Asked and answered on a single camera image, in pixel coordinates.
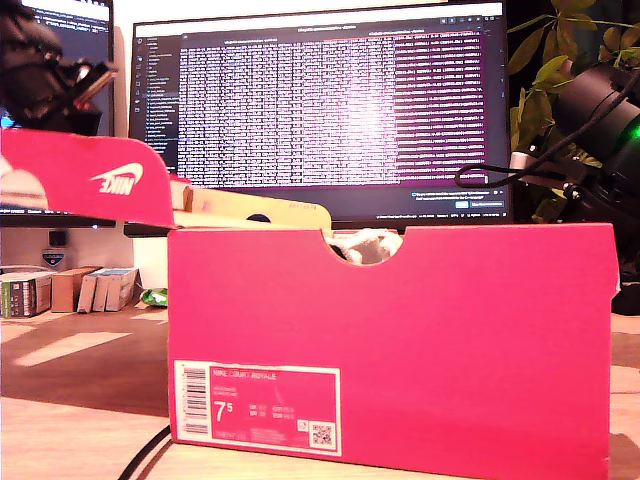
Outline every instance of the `shoebox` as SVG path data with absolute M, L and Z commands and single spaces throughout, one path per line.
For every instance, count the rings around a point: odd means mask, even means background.
M 120 273 L 109 276 L 105 311 L 118 312 L 133 300 L 137 278 L 137 268 L 121 269 Z
M 9 133 L 12 171 L 37 177 L 52 208 L 172 229 L 175 442 L 607 479 L 610 225 L 409 228 L 395 256 L 361 267 L 320 228 L 174 212 L 164 165 L 139 142 Z M 124 171 L 131 188 L 114 180 Z

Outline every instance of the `wooden desk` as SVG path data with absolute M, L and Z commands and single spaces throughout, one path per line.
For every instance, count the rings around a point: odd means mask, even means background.
M 613 317 L 611 479 L 640 479 L 640 317 Z M 168 424 L 167 313 L 46 313 L 2 322 L 2 475 L 113 479 Z M 445 479 L 174 445 L 134 478 Z

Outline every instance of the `nike logo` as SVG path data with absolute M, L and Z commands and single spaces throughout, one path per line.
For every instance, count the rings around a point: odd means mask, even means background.
M 100 193 L 130 195 L 133 186 L 140 181 L 144 168 L 139 163 L 129 163 L 110 172 L 96 175 L 89 180 L 102 180 Z

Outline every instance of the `monitor screen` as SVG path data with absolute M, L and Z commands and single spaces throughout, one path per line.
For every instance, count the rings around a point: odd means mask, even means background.
M 22 0 L 31 7 L 36 21 L 56 35 L 66 62 L 84 58 L 91 63 L 113 61 L 113 9 L 110 1 Z M 114 134 L 113 86 L 93 98 L 102 112 L 98 135 Z M 19 127 L 0 107 L 2 127 Z M 0 225 L 29 227 L 111 226 L 112 221 L 66 215 L 64 212 L 41 211 L 12 205 L 0 205 Z
M 508 189 L 454 183 L 508 166 L 505 45 L 502 2 L 139 23 L 130 136 L 195 186 L 338 228 L 505 222 Z

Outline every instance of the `size number 7.5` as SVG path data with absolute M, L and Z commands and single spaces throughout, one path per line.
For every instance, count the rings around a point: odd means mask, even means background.
M 220 400 L 216 400 L 213 402 L 214 405 L 218 407 L 218 414 L 216 415 L 216 422 L 222 420 L 222 413 L 227 410 L 227 412 L 233 412 L 233 404 L 231 402 L 221 402 Z

